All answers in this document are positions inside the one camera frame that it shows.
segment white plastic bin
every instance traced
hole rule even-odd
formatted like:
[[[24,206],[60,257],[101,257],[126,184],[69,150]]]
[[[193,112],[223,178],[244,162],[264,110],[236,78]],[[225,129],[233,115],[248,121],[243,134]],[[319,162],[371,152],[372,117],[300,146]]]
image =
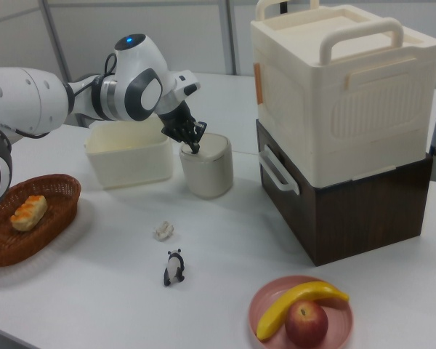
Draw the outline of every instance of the white plastic bin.
[[[103,188],[167,180],[173,174],[171,140],[157,116],[94,127],[86,155]]]
[[[260,0],[251,22],[259,121],[309,183],[322,188],[424,159],[436,39],[317,1],[266,19],[278,2]]]

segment apple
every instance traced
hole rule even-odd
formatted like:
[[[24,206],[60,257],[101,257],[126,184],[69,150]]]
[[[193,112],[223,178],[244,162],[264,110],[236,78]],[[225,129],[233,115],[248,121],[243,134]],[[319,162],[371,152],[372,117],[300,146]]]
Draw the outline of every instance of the apple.
[[[290,341],[301,348],[319,345],[328,331],[328,316],[312,300],[298,300],[289,307],[284,323]]]

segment banana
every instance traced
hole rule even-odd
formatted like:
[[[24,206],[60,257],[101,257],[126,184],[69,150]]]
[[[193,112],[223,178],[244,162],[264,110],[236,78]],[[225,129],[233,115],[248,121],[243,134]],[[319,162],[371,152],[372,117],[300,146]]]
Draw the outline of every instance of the banana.
[[[273,336],[284,324],[289,307],[297,300],[321,300],[333,297],[349,300],[348,294],[325,281],[309,281],[289,289],[260,318],[257,325],[257,338],[264,341]]]

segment white box handle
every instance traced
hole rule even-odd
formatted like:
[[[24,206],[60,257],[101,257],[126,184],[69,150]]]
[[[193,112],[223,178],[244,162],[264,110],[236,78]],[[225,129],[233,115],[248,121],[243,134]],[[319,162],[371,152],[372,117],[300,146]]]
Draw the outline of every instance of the white box handle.
[[[279,4],[281,2],[285,2],[288,0],[259,0],[256,8],[256,16],[257,20],[265,19],[265,9],[270,5]],[[320,0],[310,0],[310,9],[317,9],[320,6]]]
[[[281,175],[286,180],[287,184],[282,183],[276,174],[271,170],[270,165],[267,160],[281,173]],[[296,180],[291,176],[286,168],[280,163],[276,155],[271,151],[268,145],[264,146],[264,150],[259,153],[259,161],[262,167],[270,176],[271,180],[275,183],[281,191],[294,191],[297,195],[300,195],[299,185],[297,185]]]
[[[331,32],[322,40],[320,45],[320,64],[328,65],[331,62],[333,46],[340,41],[360,38],[362,36],[392,32],[391,47],[402,47],[404,42],[404,29],[402,24],[394,18],[382,18],[372,22],[358,23],[348,27],[339,28]]]

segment white table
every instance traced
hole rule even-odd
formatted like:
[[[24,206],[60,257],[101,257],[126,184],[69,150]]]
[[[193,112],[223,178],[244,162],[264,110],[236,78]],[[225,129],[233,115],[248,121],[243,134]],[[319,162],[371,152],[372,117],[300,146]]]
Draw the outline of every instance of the white table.
[[[170,180],[103,190],[84,154],[89,129],[63,126],[14,144],[13,184],[67,173],[82,192],[60,236],[0,268],[0,333],[44,349],[255,348],[246,322],[254,293],[304,274],[350,294],[346,348],[436,348],[436,182],[420,237],[314,267],[260,185],[253,79],[205,78],[203,91],[222,89],[223,103],[204,92],[200,106],[197,93],[191,110],[235,150],[235,183],[220,198],[191,194],[177,155]],[[175,234],[159,242],[153,231],[164,220]],[[186,279],[164,287],[167,251],[178,247]]]

